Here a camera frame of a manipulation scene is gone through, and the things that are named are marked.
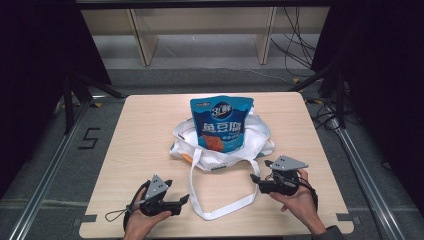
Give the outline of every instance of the hand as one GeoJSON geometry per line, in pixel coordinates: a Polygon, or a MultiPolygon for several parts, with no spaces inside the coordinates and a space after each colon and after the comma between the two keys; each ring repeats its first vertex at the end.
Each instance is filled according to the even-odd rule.
{"type": "MultiPolygon", "coordinates": [[[[140,191],[135,202],[141,200],[144,191],[146,191],[146,188],[140,191]]],[[[128,219],[124,240],[144,239],[157,223],[171,216],[171,211],[164,211],[152,217],[144,215],[138,208],[133,209],[133,211],[128,219]]]]}
{"type": "MultiPolygon", "coordinates": [[[[305,170],[298,169],[298,173],[301,179],[308,181],[308,173],[305,170]]],[[[325,226],[315,209],[311,192],[306,187],[299,186],[299,190],[292,196],[284,196],[277,192],[271,192],[269,196],[283,204],[281,212],[285,212],[288,209],[296,218],[306,225],[312,235],[317,236],[326,232],[325,226]]]]}

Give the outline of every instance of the white bag handle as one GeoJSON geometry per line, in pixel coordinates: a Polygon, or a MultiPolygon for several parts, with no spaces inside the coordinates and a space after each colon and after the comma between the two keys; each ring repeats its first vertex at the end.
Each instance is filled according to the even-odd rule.
{"type": "MultiPolygon", "coordinates": [[[[190,192],[190,200],[191,200],[191,204],[193,205],[194,211],[203,219],[205,220],[214,220],[216,218],[222,217],[226,214],[229,214],[231,212],[234,212],[240,208],[243,208],[249,204],[251,204],[256,197],[256,194],[258,193],[259,187],[257,184],[255,187],[255,192],[238,200],[235,201],[231,204],[228,204],[222,208],[216,209],[210,213],[205,213],[202,210],[202,207],[200,206],[199,201],[197,200],[197,196],[196,193],[194,191],[194,187],[193,187],[193,169],[196,166],[196,164],[199,162],[200,157],[202,155],[202,149],[201,148],[196,148],[196,150],[194,151],[194,156],[193,156],[193,163],[191,165],[191,170],[190,170],[190,183],[189,183],[189,192],[190,192]]],[[[256,176],[260,176],[260,170],[259,170],[259,166],[258,163],[255,160],[248,160],[250,162],[250,164],[253,167],[253,170],[255,172],[256,176]]]]}

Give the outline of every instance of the finger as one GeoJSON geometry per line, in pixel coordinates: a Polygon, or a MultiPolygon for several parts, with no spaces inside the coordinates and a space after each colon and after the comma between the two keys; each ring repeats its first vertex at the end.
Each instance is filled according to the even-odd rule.
{"type": "Polygon", "coordinates": [[[303,169],[298,169],[297,172],[300,174],[300,177],[308,181],[308,172],[303,169]]]}
{"type": "Polygon", "coordinates": [[[142,188],[141,191],[138,193],[137,195],[137,199],[135,200],[136,202],[139,202],[141,200],[141,196],[143,196],[143,193],[146,191],[146,188],[142,188]]]}
{"type": "Polygon", "coordinates": [[[164,211],[164,212],[161,212],[158,215],[154,216],[153,219],[154,219],[155,223],[158,223],[160,221],[167,219],[171,215],[172,215],[171,211],[164,211]]]}
{"type": "MultiPolygon", "coordinates": [[[[134,203],[138,203],[138,202],[141,201],[141,196],[143,196],[144,191],[146,191],[145,187],[140,190],[140,192],[138,193],[134,203]]],[[[137,209],[139,209],[139,204],[134,204],[134,206],[132,207],[132,210],[135,211],[137,209]]]]}
{"type": "Polygon", "coordinates": [[[281,212],[285,212],[285,211],[287,211],[287,207],[286,207],[286,205],[283,205],[282,207],[281,207],[281,212]]]}
{"type": "Polygon", "coordinates": [[[281,193],[278,193],[278,192],[270,192],[269,196],[271,198],[273,198],[274,200],[277,200],[281,203],[284,203],[285,200],[286,200],[286,196],[284,196],[284,195],[282,195],[281,193]]]}

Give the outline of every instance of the black curtain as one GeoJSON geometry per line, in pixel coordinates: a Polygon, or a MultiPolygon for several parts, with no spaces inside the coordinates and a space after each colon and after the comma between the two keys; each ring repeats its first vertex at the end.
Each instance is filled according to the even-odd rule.
{"type": "MultiPolygon", "coordinates": [[[[364,44],[353,49],[343,75],[364,125],[424,215],[424,2],[371,1],[364,44]]],[[[349,7],[330,10],[313,69],[330,63],[352,24],[349,7]]]]}
{"type": "Polygon", "coordinates": [[[110,84],[75,5],[6,0],[0,7],[0,196],[37,146],[70,71],[110,84]]]}

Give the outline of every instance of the blue snack bag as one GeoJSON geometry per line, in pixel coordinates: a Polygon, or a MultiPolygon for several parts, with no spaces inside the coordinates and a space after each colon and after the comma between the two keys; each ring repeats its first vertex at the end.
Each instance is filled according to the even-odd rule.
{"type": "Polygon", "coordinates": [[[190,100],[198,145],[217,152],[243,146],[245,120],[253,98],[216,96],[190,100]]]}

